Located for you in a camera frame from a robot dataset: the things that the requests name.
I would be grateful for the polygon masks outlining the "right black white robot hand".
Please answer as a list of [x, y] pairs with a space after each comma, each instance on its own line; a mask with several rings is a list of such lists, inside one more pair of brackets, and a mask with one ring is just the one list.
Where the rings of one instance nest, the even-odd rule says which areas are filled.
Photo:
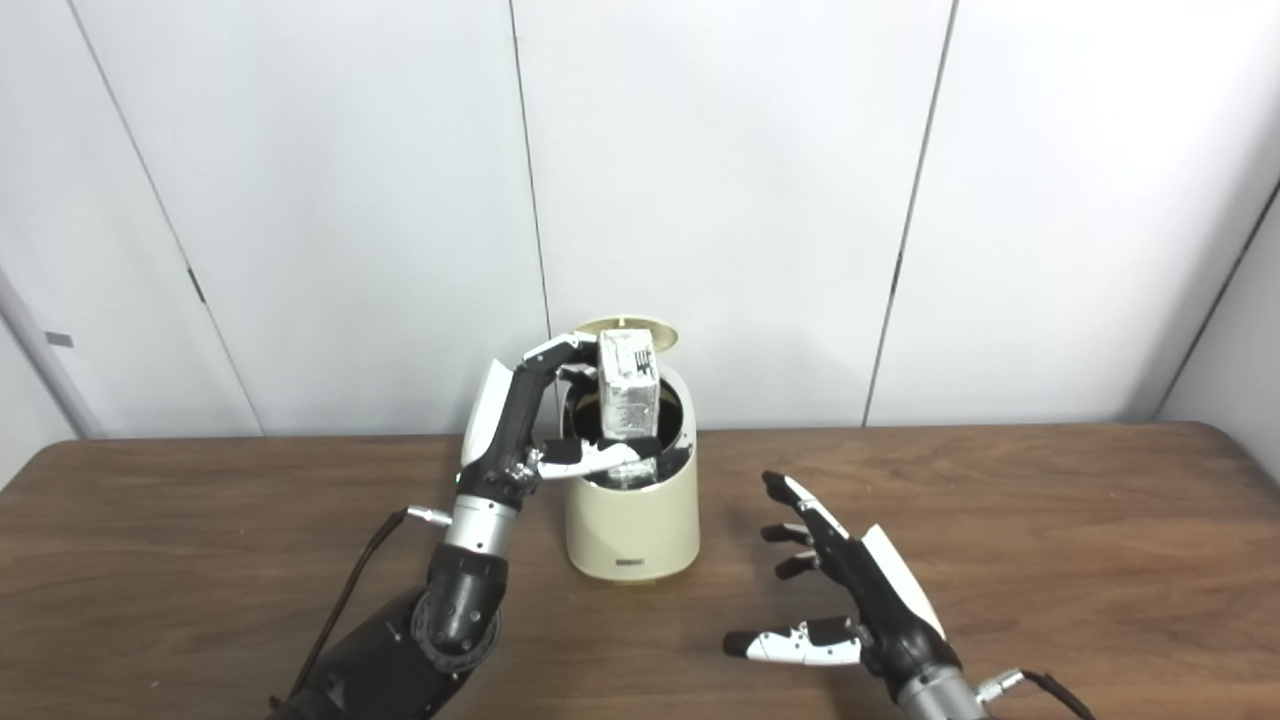
[[774, 575], [790, 580], [818, 571], [849, 593], [856, 614], [728, 632], [722, 642], [724, 655], [759, 664], [860, 665], [884, 683], [891, 700], [897, 700], [910, 682], [924, 682], [933, 671], [961, 669], [928, 598], [881, 527], [852, 536], [792, 477], [765, 470], [762, 480], [769, 498], [795, 511], [799, 519], [760, 530], [768, 543], [801, 546], [800, 552], [774, 568]]

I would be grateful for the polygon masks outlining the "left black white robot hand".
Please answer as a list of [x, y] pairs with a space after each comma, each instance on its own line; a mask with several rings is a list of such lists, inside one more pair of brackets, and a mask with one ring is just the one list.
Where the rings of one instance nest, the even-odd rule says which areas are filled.
[[526, 352], [513, 369], [492, 364], [463, 442], [456, 516], [466, 507], [517, 512], [543, 480], [604, 473], [660, 455], [663, 445], [655, 437], [535, 442], [538, 413], [550, 384], [567, 366], [588, 366], [598, 359], [598, 340], [575, 332]]

